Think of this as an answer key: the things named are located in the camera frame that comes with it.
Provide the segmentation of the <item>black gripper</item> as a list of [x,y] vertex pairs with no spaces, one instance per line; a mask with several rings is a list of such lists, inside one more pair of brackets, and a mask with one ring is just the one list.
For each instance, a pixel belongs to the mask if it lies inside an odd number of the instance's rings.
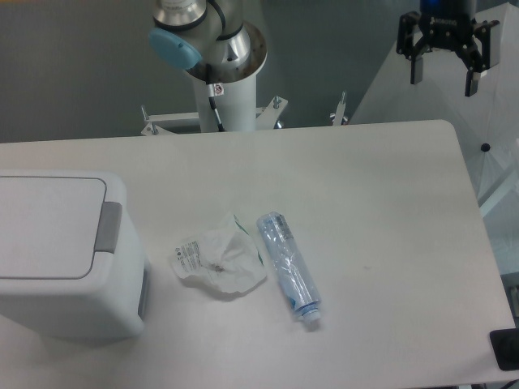
[[411,84],[422,81],[422,56],[432,47],[455,50],[467,69],[465,96],[478,91],[483,72],[500,62],[500,22],[477,23],[475,9],[476,1],[424,0],[420,14],[400,16],[396,51],[410,61]]

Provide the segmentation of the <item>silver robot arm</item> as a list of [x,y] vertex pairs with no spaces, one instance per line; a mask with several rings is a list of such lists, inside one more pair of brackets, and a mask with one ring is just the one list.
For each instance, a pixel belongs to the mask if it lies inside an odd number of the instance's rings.
[[[442,49],[454,52],[467,69],[465,96],[477,92],[480,76],[500,61],[501,24],[477,22],[475,8],[474,1],[422,1],[418,11],[401,15],[396,51],[410,61],[412,84],[422,81],[422,56]],[[227,82],[251,63],[241,1],[155,1],[152,19],[149,44],[174,68],[200,68],[208,82],[220,70]]]

